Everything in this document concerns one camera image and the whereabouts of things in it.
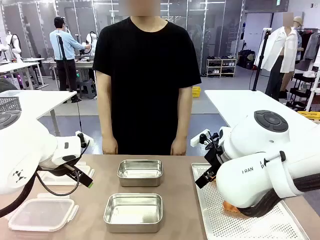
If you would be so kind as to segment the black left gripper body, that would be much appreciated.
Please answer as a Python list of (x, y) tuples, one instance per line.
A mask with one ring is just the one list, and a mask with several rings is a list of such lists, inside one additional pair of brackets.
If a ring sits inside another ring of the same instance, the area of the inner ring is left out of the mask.
[(80, 169), (78, 169), (76, 166), (74, 166), (74, 165), (68, 165), (68, 164), (63, 164), (62, 165), (62, 170), (63, 170), (63, 173), (66, 175), (66, 176), (68, 176), (68, 177), (70, 177), (71, 178), (71, 173), (72, 172), (78, 172), (79, 174), (80, 173), (83, 173)]

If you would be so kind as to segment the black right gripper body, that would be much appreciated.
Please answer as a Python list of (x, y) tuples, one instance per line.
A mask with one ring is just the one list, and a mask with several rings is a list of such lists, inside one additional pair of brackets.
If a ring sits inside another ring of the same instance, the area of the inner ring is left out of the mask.
[(222, 154), (223, 150), (220, 146), (217, 146), (215, 143), (210, 143), (205, 147), (208, 152), (205, 154), (204, 158), (211, 165), (207, 169), (207, 173), (217, 173), (221, 165), (223, 164)]

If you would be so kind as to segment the person's left hand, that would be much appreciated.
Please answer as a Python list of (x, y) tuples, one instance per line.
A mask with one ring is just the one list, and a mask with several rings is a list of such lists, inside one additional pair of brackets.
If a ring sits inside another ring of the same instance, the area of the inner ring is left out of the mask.
[(187, 152), (187, 138), (176, 137), (170, 148), (171, 156), (185, 156)]

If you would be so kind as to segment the person's right hand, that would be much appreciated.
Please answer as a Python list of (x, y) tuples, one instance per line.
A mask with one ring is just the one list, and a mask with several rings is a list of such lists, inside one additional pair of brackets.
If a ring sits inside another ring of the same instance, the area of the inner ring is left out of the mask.
[(102, 153), (104, 155), (118, 154), (118, 143), (113, 136), (102, 137)]

